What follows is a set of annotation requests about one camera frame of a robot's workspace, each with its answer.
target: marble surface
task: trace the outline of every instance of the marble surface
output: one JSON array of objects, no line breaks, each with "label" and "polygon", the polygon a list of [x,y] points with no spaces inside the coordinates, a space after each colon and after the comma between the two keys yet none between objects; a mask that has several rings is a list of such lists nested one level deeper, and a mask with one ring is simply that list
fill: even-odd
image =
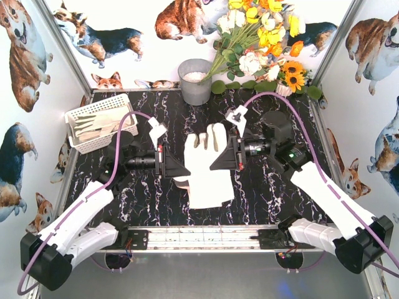
[{"label": "marble surface", "polygon": [[[208,124],[216,122],[223,123],[229,130],[231,125],[224,119],[228,108],[238,107],[255,94],[251,90],[227,90],[224,95],[212,95],[207,104],[193,107],[183,101],[179,90],[126,93],[134,110],[145,112],[165,123],[168,127],[165,140],[180,161],[183,160],[188,133],[205,132]],[[116,94],[95,93],[94,102]],[[323,170],[330,176],[309,104],[295,96],[291,96],[289,100],[305,123]],[[247,127],[253,133],[260,133],[258,113],[270,110],[284,112],[293,121],[296,141],[304,142],[293,114],[282,102],[272,97],[262,97],[249,106],[246,114]],[[139,135],[136,140],[147,149],[151,147],[149,130],[149,124],[139,117]],[[78,198],[92,176],[97,173],[104,154],[105,149],[99,149],[79,155],[66,207]],[[325,213],[304,192],[291,183],[282,182],[280,174],[267,164],[267,158],[252,158],[244,171],[231,171],[231,178],[234,200],[225,202],[219,208],[195,210],[188,207],[187,192],[177,188],[173,180],[159,180],[151,171],[132,171],[123,182],[122,193],[100,211],[90,225],[98,225],[107,214],[118,217],[131,226],[273,224],[292,214],[300,214],[311,221],[328,221]]]}]

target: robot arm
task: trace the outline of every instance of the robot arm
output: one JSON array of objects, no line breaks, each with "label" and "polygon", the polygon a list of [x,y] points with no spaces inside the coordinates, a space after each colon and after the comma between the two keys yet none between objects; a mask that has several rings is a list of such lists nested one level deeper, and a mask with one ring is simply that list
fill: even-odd
[{"label": "robot arm", "polygon": [[120,183],[128,176],[130,170],[154,170],[159,178],[191,174],[172,156],[165,142],[157,146],[157,140],[165,133],[166,128],[159,125],[154,118],[149,122],[153,127],[150,138],[155,149],[142,150],[132,134],[121,131],[116,176],[108,184],[115,164],[115,134],[108,145],[107,157],[103,160],[99,174],[88,183],[77,200],[38,235],[27,233],[22,238],[21,268],[24,271],[37,254],[38,248],[45,243],[27,273],[49,290],[58,289],[68,279],[71,271],[96,251],[118,240],[121,245],[125,243],[128,226],[119,219],[109,219],[109,222],[100,223],[80,237],[79,234],[94,216],[119,194],[122,189]]},{"label": "robot arm", "polygon": [[377,219],[371,212],[360,207],[341,190],[312,161],[305,146],[296,144],[292,125],[285,114],[278,111],[265,113],[262,135],[254,135],[245,129],[243,117],[247,108],[240,106],[228,111],[226,119],[237,126],[229,135],[228,145],[211,165],[215,169],[239,169],[246,167],[253,156],[267,156],[269,163],[288,183],[306,192],[331,218],[336,227],[326,226],[293,215],[279,224],[295,242],[323,249],[337,256],[351,272],[360,273],[384,250],[365,226],[346,208],[349,206],[364,223],[389,247],[393,224],[387,216]]}]

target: glass cup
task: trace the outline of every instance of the glass cup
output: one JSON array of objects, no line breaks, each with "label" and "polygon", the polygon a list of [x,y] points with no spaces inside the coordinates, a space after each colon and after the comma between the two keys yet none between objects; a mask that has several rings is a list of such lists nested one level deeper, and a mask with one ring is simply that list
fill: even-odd
[{"label": "glass cup", "polygon": [[190,105],[200,106],[211,97],[212,78],[204,82],[189,82],[183,77],[192,72],[208,73],[212,63],[205,59],[188,59],[183,61],[178,68],[181,93],[183,100]]}]

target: plastic basket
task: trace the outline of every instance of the plastic basket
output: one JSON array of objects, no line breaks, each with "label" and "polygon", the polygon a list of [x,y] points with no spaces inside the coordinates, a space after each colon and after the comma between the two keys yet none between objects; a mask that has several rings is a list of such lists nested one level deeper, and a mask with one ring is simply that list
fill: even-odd
[{"label": "plastic basket", "polygon": [[[71,147],[76,148],[76,150],[81,154],[86,154],[91,151],[98,150],[99,148],[103,148],[108,146],[111,143],[112,136],[116,134],[116,131],[111,132],[108,135],[101,136],[92,140],[87,140],[85,142],[79,141],[78,138],[75,137],[74,129],[75,121],[79,115],[89,115],[91,113],[99,112],[102,110],[108,110],[111,108],[118,108],[122,106],[127,106],[130,111],[133,111],[133,108],[130,104],[129,98],[126,93],[117,95],[112,98],[107,98],[105,100],[99,101],[97,103],[93,103],[87,106],[83,106],[65,113],[65,122],[68,125],[68,139]],[[123,131],[128,131],[133,136],[138,135],[137,130],[137,118],[135,115],[130,116],[130,121],[133,125],[128,126],[123,129]]]}]

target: corgi print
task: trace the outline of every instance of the corgi print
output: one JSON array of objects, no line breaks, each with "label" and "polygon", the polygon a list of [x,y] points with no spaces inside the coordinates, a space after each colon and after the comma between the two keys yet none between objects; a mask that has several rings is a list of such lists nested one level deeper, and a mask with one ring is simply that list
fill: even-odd
[{"label": "corgi print", "polygon": [[52,184],[59,183],[64,178],[65,169],[68,165],[69,153],[71,147],[69,144],[68,136],[66,137],[64,144],[61,146],[60,152],[58,154],[58,163],[54,171],[51,174],[50,182]]},{"label": "corgi print", "polygon": [[136,61],[142,58],[141,36],[143,33],[136,29],[95,30],[86,24],[85,14],[69,12],[64,2],[61,8],[53,12],[53,16],[75,49],[93,59],[93,63],[99,64],[100,69],[105,67],[105,59],[129,49],[137,54]]},{"label": "corgi print", "polygon": [[358,22],[350,30],[345,46],[350,60],[355,59],[358,68],[355,80],[362,75],[370,80],[368,91],[375,94],[375,85],[389,76],[399,65],[399,13],[388,22],[367,19]]},{"label": "corgi print", "polygon": [[204,44],[204,35],[216,31],[216,22],[227,12],[228,0],[174,0],[158,15],[155,32],[160,39],[194,36]]},{"label": "corgi print", "polygon": [[53,221],[54,210],[51,202],[47,201],[42,194],[36,193],[37,215],[31,223],[28,224],[25,231],[37,234],[45,229]]},{"label": "corgi print", "polygon": [[180,82],[172,82],[167,80],[158,80],[155,82],[135,80],[135,84],[140,88],[179,88]]},{"label": "corgi print", "polygon": [[334,134],[330,129],[327,129],[329,134],[329,139],[331,141],[332,147],[334,149],[335,156],[337,157],[339,169],[341,172],[341,179],[343,184],[343,190],[346,194],[349,195],[352,199],[358,199],[360,196],[364,196],[370,193],[370,187],[366,186],[359,179],[358,175],[358,167],[359,167],[359,159],[356,158],[353,160],[352,164],[347,168],[342,161],[341,155],[339,153],[339,147],[337,144],[337,140],[335,139]]},{"label": "corgi print", "polygon": [[21,208],[26,212],[26,201],[21,198],[22,170],[24,154],[38,154],[31,134],[21,123],[10,127],[0,147],[0,222],[14,211],[15,216]]},{"label": "corgi print", "polygon": [[123,89],[118,72],[113,73],[110,78],[102,78],[95,74],[92,74],[92,78],[98,89]]},{"label": "corgi print", "polygon": [[[281,11],[281,16],[284,20],[284,27],[289,28],[289,16],[294,10],[293,4],[284,4],[283,10]],[[305,33],[298,34],[295,37],[289,35],[289,31],[286,32],[286,36],[283,38],[283,54],[288,55],[291,51],[292,45],[296,42],[304,42],[304,47],[310,45],[314,46],[315,54],[310,55],[310,57],[317,57],[323,50],[328,48],[331,44],[332,39],[337,32],[338,27],[330,22],[321,23],[308,23],[306,24]]]},{"label": "corgi print", "polygon": [[379,171],[399,195],[399,97],[393,120],[381,131],[375,142],[375,156],[370,157],[369,173]]},{"label": "corgi print", "polygon": [[40,34],[20,1],[0,1],[0,26],[6,29],[11,41],[12,92],[18,105],[31,112],[39,99],[37,90],[41,82],[50,84],[46,70],[53,55],[46,52]]}]

